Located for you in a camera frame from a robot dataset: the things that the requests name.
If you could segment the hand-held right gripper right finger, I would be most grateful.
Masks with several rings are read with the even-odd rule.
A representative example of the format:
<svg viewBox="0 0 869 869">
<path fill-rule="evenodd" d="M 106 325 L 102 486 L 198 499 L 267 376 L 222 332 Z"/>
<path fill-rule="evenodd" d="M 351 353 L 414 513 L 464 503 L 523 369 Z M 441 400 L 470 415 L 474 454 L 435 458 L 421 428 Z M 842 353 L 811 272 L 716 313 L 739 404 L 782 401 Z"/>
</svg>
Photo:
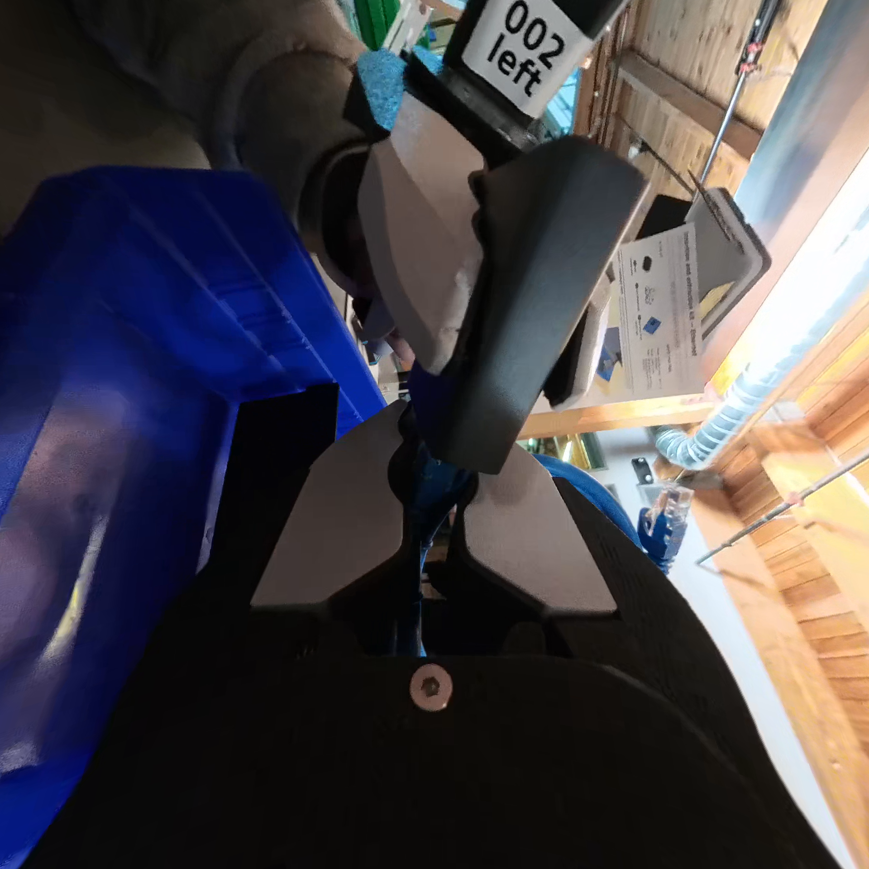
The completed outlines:
<svg viewBox="0 0 869 869">
<path fill-rule="evenodd" d="M 557 654 L 561 623 L 611 621 L 613 593 L 552 475 L 514 445 L 501 471 L 463 495 L 445 558 L 427 570 L 439 597 L 424 602 L 431 654 L 498 652 L 516 625 L 540 627 Z"/>
</svg>

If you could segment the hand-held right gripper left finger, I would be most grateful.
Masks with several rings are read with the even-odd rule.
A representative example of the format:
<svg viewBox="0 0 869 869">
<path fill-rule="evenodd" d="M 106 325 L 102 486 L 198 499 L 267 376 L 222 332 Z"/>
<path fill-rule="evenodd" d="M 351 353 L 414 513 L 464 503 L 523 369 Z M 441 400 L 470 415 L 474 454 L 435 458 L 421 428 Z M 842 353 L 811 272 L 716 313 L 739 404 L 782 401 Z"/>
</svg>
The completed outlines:
<svg viewBox="0 0 869 869">
<path fill-rule="evenodd" d="M 255 612 L 342 622 L 370 654 L 425 655 L 420 532 L 389 479 L 396 455 L 415 460 L 409 413 L 396 401 L 315 460 L 253 593 Z"/>
</svg>

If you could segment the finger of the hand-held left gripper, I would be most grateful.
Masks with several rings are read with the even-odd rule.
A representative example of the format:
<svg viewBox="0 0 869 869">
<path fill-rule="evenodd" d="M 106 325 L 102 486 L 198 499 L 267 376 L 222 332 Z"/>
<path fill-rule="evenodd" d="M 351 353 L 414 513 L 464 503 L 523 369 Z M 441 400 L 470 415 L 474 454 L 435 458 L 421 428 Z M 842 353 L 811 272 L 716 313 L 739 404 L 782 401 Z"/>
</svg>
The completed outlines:
<svg viewBox="0 0 869 869">
<path fill-rule="evenodd" d="M 545 381 L 545 398 L 562 411 L 583 398 L 592 387 L 610 316 L 614 277 L 603 275 L 588 305 Z"/>
<path fill-rule="evenodd" d="M 484 254 L 470 180 L 481 152 L 421 101 L 401 101 L 358 191 L 368 258 L 398 332 L 430 375 L 458 348 Z"/>
</svg>

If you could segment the black ethernet adapter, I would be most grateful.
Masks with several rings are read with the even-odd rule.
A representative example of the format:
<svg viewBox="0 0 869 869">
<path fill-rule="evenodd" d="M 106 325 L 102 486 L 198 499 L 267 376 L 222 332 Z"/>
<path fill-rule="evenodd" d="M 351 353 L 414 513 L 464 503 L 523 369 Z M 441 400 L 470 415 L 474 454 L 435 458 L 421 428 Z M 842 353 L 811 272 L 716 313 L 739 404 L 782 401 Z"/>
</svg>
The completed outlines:
<svg viewBox="0 0 869 869">
<path fill-rule="evenodd" d="M 416 363 L 418 436 L 439 462 L 503 468 L 635 213 L 646 178 L 616 153 L 565 136 L 471 182 L 482 270 L 456 355 L 440 375 Z"/>
</svg>

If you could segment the blue storage bin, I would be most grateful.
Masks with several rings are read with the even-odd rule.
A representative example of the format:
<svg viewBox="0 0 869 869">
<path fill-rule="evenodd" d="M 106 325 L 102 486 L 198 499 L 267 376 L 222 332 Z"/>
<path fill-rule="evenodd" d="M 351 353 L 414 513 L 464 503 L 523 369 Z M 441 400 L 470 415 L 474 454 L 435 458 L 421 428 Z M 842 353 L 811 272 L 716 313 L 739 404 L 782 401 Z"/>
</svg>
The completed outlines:
<svg viewBox="0 0 869 869">
<path fill-rule="evenodd" d="M 53 177 L 2 241 L 2 867 L 209 558 L 238 407 L 323 384 L 338 438 L 385 406 L 252 177 Z"/>
</svg>

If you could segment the person's left forearm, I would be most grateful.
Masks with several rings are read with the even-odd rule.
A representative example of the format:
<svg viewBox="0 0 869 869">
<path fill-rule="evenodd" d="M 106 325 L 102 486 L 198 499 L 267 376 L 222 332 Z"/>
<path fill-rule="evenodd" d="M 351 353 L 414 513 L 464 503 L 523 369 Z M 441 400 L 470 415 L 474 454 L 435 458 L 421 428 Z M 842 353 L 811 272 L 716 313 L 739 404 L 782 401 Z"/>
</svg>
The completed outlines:
<svg viewBox="0 0 869 869">
<path fill-rule="evenodd" d="M 74 1 L 122 70 L 184 115 L 213 168 L 269 184 L 299 232 L 328 169 L 362 142 L 344 107 L 363 43 L 332 1 Z"/>
</svg>

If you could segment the person's left hand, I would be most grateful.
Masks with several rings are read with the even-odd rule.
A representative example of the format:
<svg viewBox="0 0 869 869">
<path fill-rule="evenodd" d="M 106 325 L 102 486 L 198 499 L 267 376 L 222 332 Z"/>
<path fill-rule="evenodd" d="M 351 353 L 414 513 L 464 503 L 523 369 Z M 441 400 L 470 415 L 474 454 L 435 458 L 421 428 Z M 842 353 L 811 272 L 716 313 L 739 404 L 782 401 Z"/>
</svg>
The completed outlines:
<svg viewBox="0 0 869 869">
<path fill-rule="evenodd" d="M 393 316 L 382 299 L 356 297 L 352 300 L 351 326 L 369 365 L 395 354 L 400 364 L 412 365 L 415 354 L 399 334 Z"/>
</svg>

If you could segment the printed instruction sheet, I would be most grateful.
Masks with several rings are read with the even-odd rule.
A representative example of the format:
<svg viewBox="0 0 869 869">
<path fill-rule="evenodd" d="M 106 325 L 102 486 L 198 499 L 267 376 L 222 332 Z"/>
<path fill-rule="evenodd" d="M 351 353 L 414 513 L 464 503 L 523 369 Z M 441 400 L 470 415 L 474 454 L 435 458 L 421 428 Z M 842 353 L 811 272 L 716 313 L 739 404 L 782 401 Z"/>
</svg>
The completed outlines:
<svg viewBox="0 0 869 869">
<path fill-rule="evenodd" d="M 593 395 L 604 403 L 698 396 L 701 306 L 691 223 L 618 248 L 607 332 Z"/>
</svg>

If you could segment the black plastic bin divider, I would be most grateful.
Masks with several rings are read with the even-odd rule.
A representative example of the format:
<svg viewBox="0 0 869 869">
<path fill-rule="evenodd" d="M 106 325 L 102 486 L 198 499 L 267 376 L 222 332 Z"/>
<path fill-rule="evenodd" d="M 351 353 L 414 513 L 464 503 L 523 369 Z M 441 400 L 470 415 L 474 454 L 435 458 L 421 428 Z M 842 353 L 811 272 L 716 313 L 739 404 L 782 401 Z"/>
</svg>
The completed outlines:
<svg viewBox="0 0 869 869">
<path fill-rule="evenodd" d="M 209 582 L 252 589 L 260 580 L 310 468 L 335 441 L 339 396 L 331 383 L 241 405 L 200 571 Z"/>
</svg>

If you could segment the green storage bin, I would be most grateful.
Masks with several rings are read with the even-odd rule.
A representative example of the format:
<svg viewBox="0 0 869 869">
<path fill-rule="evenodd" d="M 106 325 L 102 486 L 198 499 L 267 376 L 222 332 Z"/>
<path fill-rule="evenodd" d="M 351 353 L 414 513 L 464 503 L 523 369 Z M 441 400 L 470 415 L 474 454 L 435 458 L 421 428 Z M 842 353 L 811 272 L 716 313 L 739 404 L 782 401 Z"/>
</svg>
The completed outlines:
<svg viewBox="0 0 869 869">
<path fill-rule="evenodd" d="M 361 38 L 369 50 L 380 49 L 396 20 L 401 1 L 354 1 Z"/>
</svg>

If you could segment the silver ribbed air duct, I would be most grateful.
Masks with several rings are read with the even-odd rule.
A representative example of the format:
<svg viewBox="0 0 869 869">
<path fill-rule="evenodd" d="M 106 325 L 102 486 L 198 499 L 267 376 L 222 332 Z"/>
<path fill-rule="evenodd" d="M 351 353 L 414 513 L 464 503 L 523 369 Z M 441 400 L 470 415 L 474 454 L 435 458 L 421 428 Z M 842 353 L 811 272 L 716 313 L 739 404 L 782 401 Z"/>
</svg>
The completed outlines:
<svg viewBox="0 0 869 869">
<path fill-rule="evenodd" d="M 808 301 L 790 298 L 764 321 L 755 354 L 727 389 L 722 405 L 694 434 L 656 429 L 660 455 L 688 471 L 706 468 L 852 305 L 867 281 L 867 258 L 863 221 L 817 264 L 798 266 L 796 277 L 815 295 Z"/>
</svg>

